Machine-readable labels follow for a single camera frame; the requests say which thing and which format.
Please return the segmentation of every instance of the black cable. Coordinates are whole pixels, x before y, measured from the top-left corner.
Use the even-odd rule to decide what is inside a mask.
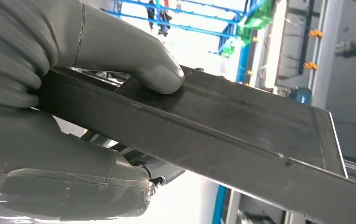
[[[302,75],[278,76],[278,80],[287,80],[287,79],[294,78],[294,77],[298,77],[298,76],[302,76]]]
[[[289,22],[289,23],[291,23],[291,24],[293,24],[293,25],[295,25],[295,26],[298,26],[298,27],[304,27],[304,28],[307,28],[307,29],[309,29],[309,30],[314,30],[314,28],[312,28],[312,27],[308,27],[308,26],[303,25],[303,24],[300,24],[300,23],[292,22],[292,21],[291,21],[290,19],[288,19],[288,18],[285,18],[285,21],[287,21],[287,22]]]
[[[289,36],[289,37],[297,37],[297,38],[303,38],[303,35],[299,35],[299,34],[283,34],[284,36]]]
[[[266,43],[266,38],[265,38],[265,40],[263,41],[263,45],[264,45],[264,47],[265,47],[267,50],[269,50],[269,48],[268,48],[268,46],[267,46],[267,43]],[[284,56],[284,57],[286,57],[286,58],[289,58],[289,59],[291,59],[291,60],[297,61],[297,62],[301,62],[299,59],[294,58],[294,57],[292,57],[292,56],[290,56],[290,55],[285,55],[285,54],[281,54],[281,53],[279,53],[279,55]]]
[[[288,65],[278,65],[277,67],[278,68],[288,68],[288,69],[299,69],[298,67],[288,66]],[[259,78],[261,78],[261,79],[265,78],[262,70],[266,69],[266,68],[267,68],[267,65],[263,65],[263,66],[260,67],[260,69],[258,70],[258,73],[257,73],[257,76]],[[286,77],[286,78],[283,78],[283,79],[287,79],[287,78],[291,78],[291,77],[295,77],[295,76],[297,76],[297,75],[288,76],[288,77],[286,77],[286,76],[278,76],[278,77]]]

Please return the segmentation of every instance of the fluorescent light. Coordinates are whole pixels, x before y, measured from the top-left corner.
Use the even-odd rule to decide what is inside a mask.
[[[29,220],[14,220],[13,223],[14,224],[32,224],[32,222]]]
[[[256,80],[258,78],[258,69],[259,69],[259,64],[260,64],[260,58],[262,57],[262,47],[264,43],[264,36],[265,36],[265,29],[260,29],[258,30],[258,34],[256,38],[258,39],[258,42],[256,43],[255,47],[255,53],[253,54],[253,61],[252,61],[252,75],[251,79],[249,80],[249,86],[250,87],[255,87],[256,85]]]
[[[0,216],[0,218],[8,219],[8,220],[31,219],[31,218],[28,217],[28,216],[15,216],[15,217],[4,217],[4,216]]]
[[[265,77],[266,88],[273,88],[277,77],[277,67],[279,60],[279,51],[281,50],[282,33],[284,31],[286,13],[286,0],[281,0],[275,10],[274,20],[272,22],[270,47],[267,57],[267,73]]]
[[[50,224],[60,224],[60,223],[68,223],[68,222],[62,222],[62,221],[57,221],[57,220],[43,220],[43,219],[38,219],[38,218],[35,218],[34,219],[36,222],[39,222],[39,223],[50,223]]]

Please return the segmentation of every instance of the gloved hand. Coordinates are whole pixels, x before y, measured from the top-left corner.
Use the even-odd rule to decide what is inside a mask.
[[[0,104],[32,107],[54,67],[126,72],[169,94],[184,74],[156,38],[78,0],[0,0]]]
[[[51,115],[29,109],[38,97],[28,92],[38,89],[54,66],[127,72],[163,94],[175,92],[184,81],[157,39],[78,0],[0,0],[0,163],[5,164],[0,197],[6,197],[0,211],[8,213],[0,217],[141,215],[149,202],[146,172],[114,150],[63,134]],[[42,181],[21,183],[28,176]],[[76,191],[69,190],[64,177],[85,184],[71,183]],[[58,178],[63,181],[45,185]],[[100,186],[94,178],[102,181]],[[136,185],[112,188],[112,179]]]

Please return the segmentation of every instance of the green object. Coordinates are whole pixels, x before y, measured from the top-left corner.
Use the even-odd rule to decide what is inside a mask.
[[[231,55],[234,54],[234,49],[235,49],[235,47],[230,42],[228,44],[228,46],[224,47],[224,49],[223,49],[222,53],[220,54],[220,56],[229,58]]]
[[[252,42],[252,32],[253,29],[248,27],[237,27],[237,35],[241,37],[243,43],[242,46],[250,44]]]
[[[264,0],[263,4],[245,21],[245,27],[263,29],[272,22],[275,0]]]

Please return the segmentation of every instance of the blue metal frame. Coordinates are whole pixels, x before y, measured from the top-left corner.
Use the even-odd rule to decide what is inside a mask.
[[[242,47],[241,49],[240,59],[239,59],[238,69],[237,69],[237,76],[236,76],[237,83],[245,82],[245,77],[246,77],[245,71],[246,71],[246,66],[248,65],[249,48],[251,48],[250,44]]]
[[[140,20],[147,20],[147,21],[152,22],[154,24],[169,25],[169,26],[172,26],[172,27],[176,27],[176,28],[180,28],[180,29],[184,29],[184,30],[188,30],[188,31],[195,31],[195,32],[198,32],[198,33],[203,33],[203,34],[209,34],[209,35],[214,35],[214,36],[223,36],[223,37],[227,37],[227,38],[237,38],[237,36],[234,36],[234,35],[228,35],[228,34],[214,32],[214,31],[205,30],[205,29],[199,29],[199,28],[195,28],[195,27],[191,27],[191,26],[183,26],[183,25],[173,24],[173,23],[169,23],[167,21],[162,21],[162,20],[152,20],[152,19],[148,19],[148,18],[135,16],[135,15],[116,13],[116,12],[112,12],[112,11],[108,11],[108,10],[106,10],[106,12],[111,14],[111,15],[126,16],[126,17],[131,17],[131,18],[140,19]]]
[[[252,16],[257,9],[264,3],[264,0],[246,0],[245,1],[245,7],[244,7],[244,13],[241,14],[242,18],[240,18],[240,15],[237,15],[233,18],[234,21],[237,22],[238,26],[244,26],[246,20]],[[236,35],[237,27],[232,26],[231,24],[227,25],[226,28],[223,30],[223,33],[227,33],[230,35]],[[221,54],[226,46],[232,42],[231,38],[220,38],[219,40],[219,54]]]
[[[219,185],[217,189],[214,216],[212,218],[212,224],[220,224],[223,214],[224,198],[226,197],[226,187]]]
[[[232,21],[232,20],[228,20],[228,19],[223,19],[223,18],[219,18],[217,16],[199,14],[199,13],[185,11],[185,10],[181,10],[181,9],[177,9],[177,8],[169,8],[169,7],[164,7],[164,6],[157,6],[157,5],[143,3],[143,2],[139,2],[139,1],[133,1],[133,0],[121,0],[121,1],[122,2],[126,2],[126,3],[130,3],[130,4],[144,6],[146,8],[156,8],[156,9],[161,9],[161,10],[166,10],[166,11],[173,11],[173,12],[177,12],[177,13],[184,13],[184,14],[189,14],[189,15],[198,15],[198,16],[201,16],[201,17],[204,17],[204,18],[207,18],[207,19],[214,19],[214,20],[219,20],[219,21],[231,23],[231,24],[238,24],[238,21]]]
[[[144,6],[146,8],[155,8],[157,10],[156,19],[153,20],[153,19],[143,18],[143,17],[139,17],[139,16],[135,16],[135,15],[122,14],[121,12],[113,12],[113,11],[106,11],[106,12],[109,13],[109,14],[115,15],[117,17],[126,16],[126,17],[131,17],[131,18],[140,19],[140,20],[147,20],[147,21],[152,22],[152,23],[154,23],[156,25],[158,25],[158,24],[169,25],[171,27],[180,28],[180,29],[184,29],[184,30],[188,30],[188,31],[194,31],[194,32],[199,32],[199,33],[203,33],[203,34],[219,36],[221,38],[224,38],[225,40],[231,40],[231,39],[238,39],[239,40],[240,39],[240,37],[237,36],[236,32],[235,32],[236,31],[235,27],[239,23],[238,18],[243,16],[243,12],[239,11],[239,10],[219,7],[219,6],[215,6],[213,4],[205,4],[205,3],[195,2],[195,1],[184,0],[184,2],[198,4],[198,5],[201,5],[201,6],[209,6],[209,7],[212,7],[212,8],[224,10],[226,12],[234,12],[234,13],[237,14],[233,19],[228,20],[228,19],[217,17],[217,16],[198,14],[198,13],[195,13],[195,12],[189,12],[189,11],[185,11],[185,10],[181,10],[181,9],[177,9],[177,8],[164,7],[164,6],[162,6],[160,4],[160,0],[156,0],[156,3],[154,5],[153,4],[148,4],[148,3],[143,3],[143,2],[140,2],[139,0],[137,0],[137,1],[134,1],[134,0],[121,0],[121,1],[122,2],[126,2],[126,3],[130,3],[130,4],[141,5],[141,6]],[[163,21],[163,20],[160,19],[160,11],[161,10],[174,11],[174,12],[177,12],[177,13],[183,13],[183,14],[189,14],[189,15],[196,15],[196,16],[201,16],[201,17],[207,18],[207,19],[213,19],[213,20],[217,20],[217,21],[226,22],[229,25],[231,25],[233,27],[233,29],[230,32],[223,33],[223,32],[215,32],[215,31],[211,31],[211,30],[195,28],[195,27],[192,27],[192,26],[184,26],[184,25],[179,25],[179,24],[172,24],[172,23],[169,23],[167,21]]]

